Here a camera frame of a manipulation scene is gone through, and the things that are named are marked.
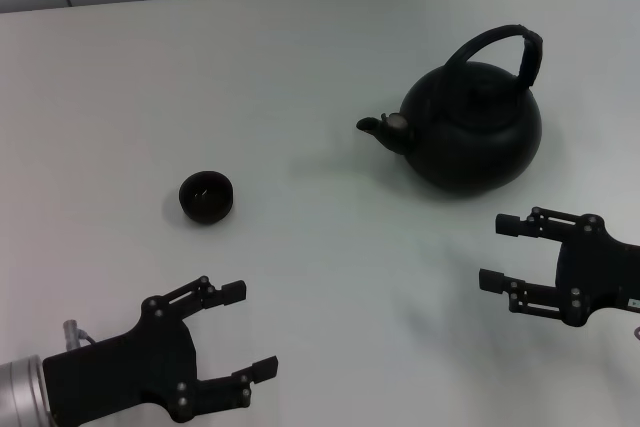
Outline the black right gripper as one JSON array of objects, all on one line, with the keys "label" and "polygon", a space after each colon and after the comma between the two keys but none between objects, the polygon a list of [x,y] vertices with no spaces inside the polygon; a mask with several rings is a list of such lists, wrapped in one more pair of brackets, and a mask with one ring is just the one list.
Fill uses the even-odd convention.
[{"label": "black right gripper", "polygon": [[583,326],[601,309],[639,311],[639,247],[614,239],[601,217],[533,207],[524,219],[498,214],[495,229],[500,235],[561,242],[555,286],[479,270],[479,288],[506,294],[510,312]]}]

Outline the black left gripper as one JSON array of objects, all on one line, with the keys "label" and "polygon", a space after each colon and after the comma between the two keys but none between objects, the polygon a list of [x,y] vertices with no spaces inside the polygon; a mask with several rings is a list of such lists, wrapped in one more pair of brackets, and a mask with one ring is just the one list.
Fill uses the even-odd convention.
[{"label": "black left gripper", "polygon": [[197,380],[196,353],[183,319],[246,299],[242,280],[216,288],[207,276],[146,301],[128,332],[46,358],[43,371],[53,420],[80,426],[153,403],[177,423],[195,410],[234,410],[251,404],[252,385],[277,376],[276,356],[228,376]]}]

